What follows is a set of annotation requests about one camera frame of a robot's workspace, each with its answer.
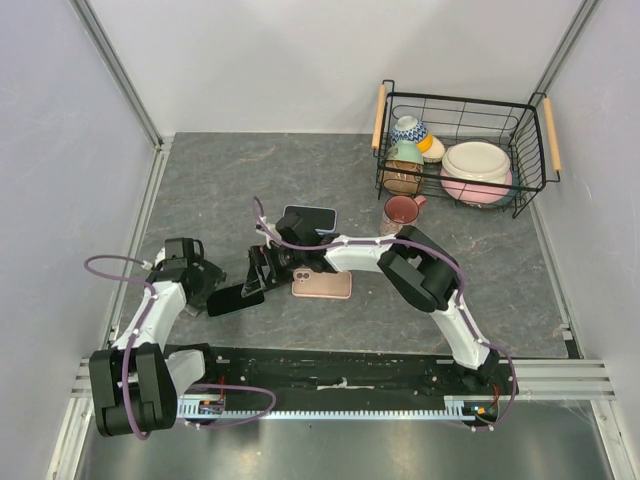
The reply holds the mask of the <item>teal-edged black phone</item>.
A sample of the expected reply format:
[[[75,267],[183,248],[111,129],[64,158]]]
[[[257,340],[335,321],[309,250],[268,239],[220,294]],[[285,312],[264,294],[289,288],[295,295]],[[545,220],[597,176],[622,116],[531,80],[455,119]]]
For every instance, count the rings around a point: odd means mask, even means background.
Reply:
[[[219,317],[264,303],[265,297],[262,291],[243,296],[243,289],[243,284],[237,284],[213,292],[206,303],[208,316]]]

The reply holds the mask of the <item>pink phone case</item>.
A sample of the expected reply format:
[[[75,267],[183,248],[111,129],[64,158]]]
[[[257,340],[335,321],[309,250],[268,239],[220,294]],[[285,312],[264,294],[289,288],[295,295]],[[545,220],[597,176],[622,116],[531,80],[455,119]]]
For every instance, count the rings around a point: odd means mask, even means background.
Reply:
[[[346,300],[352,294],[352,275],[348,271],[317,273],[299,268],[293,272],[291,292],[301,298]]]

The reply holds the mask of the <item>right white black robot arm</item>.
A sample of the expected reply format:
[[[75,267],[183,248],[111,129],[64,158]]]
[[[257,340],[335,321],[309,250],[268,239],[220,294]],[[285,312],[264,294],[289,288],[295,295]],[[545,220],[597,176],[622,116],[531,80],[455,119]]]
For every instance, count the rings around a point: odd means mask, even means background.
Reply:
[[[458,263],[414,226],[396,234],[350,237],[320,234],[312,227],[271,227],[258,223],[265,243],[249,251],[243,297],[289,284],[293,272],[307,268],[337,275],[381,273],[415,309],[433,318],[453,355],[460,386],[483,392],[494,381],[499,355],[477,330],[463,299],[464,275]]]

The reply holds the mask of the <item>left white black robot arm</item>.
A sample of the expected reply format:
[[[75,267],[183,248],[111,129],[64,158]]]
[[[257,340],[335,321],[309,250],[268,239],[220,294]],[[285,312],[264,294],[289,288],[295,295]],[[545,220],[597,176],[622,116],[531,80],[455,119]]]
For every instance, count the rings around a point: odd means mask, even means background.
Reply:
[[[96,426],[104,437],[132,434],[145,440],[150,433],[171,428],[177,418],[178,396],[192,387],[208,393],[219,382],[219,369],[204,360],[198,349],[180,350],[169,356],[164,348],[174,322],[188,306],[204,307],[226,273],[197,255],[153,263],[146,278],[122,277],[94,269],[102,278],[143,287],[141,303],[130,324],[111,347],[92,353],[89,376]]]

